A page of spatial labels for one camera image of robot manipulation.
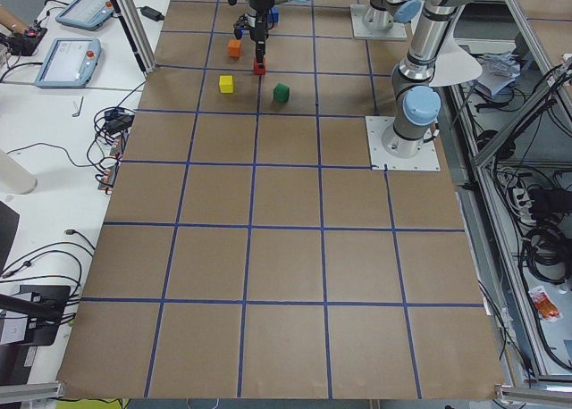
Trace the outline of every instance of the white mounting plate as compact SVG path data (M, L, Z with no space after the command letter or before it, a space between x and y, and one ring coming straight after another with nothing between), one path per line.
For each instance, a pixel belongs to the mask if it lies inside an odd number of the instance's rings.
M393 26L387 31L370 30L364 25L363 18L369 5L352 4L349 6L351 10L351 26L354 29L354 38L360 39L377 39L377 40L401 40L405 41L408 33L405 31L405 25L394 22Z
M373 170L396 171L440 171L439 159L435 152L433 141L421 145L419 153L409 159L395 157L385 150L382 134L395 120L391 116L366 116L367 142L369 144L369 159ZM431 136L428 129L425 138Z

